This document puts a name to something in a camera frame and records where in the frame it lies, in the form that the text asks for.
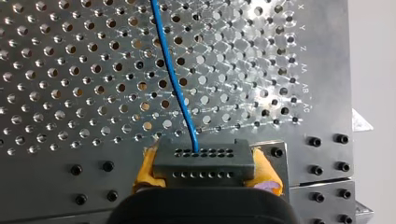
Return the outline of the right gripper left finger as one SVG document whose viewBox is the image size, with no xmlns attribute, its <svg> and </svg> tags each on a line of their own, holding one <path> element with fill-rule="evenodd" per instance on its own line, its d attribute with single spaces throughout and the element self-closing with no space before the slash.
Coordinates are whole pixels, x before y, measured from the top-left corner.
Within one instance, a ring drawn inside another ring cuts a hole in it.
<svg viewBox="0 0 396 224">
<path fill-rule="evenodd" d="M 154 144 L 143 151 L 143 162 L 132 186 L 132 194 L 136 194 L 139 190 L 143 190 L 144 188 L 166 187 L 164 179 L 155 178 L 153 175 L 153 164 L 157 150 L 158 144 Z"/>
</svg>

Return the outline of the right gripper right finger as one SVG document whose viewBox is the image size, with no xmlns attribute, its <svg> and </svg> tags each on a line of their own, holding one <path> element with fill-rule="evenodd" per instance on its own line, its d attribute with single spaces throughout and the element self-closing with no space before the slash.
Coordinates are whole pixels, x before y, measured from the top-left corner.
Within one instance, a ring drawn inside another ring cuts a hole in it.
<svg viewBox="0 0 396 224">
<path fill-rule="evenodd" d="M 264 155 L 262 149 L 260 147 L 254 147 L 252 153 L 255 165 L 254 176 L 251 180 L 245 182 L 245 186 L 281 196 L 284 189 L 283 182 Z"/>
</svg>

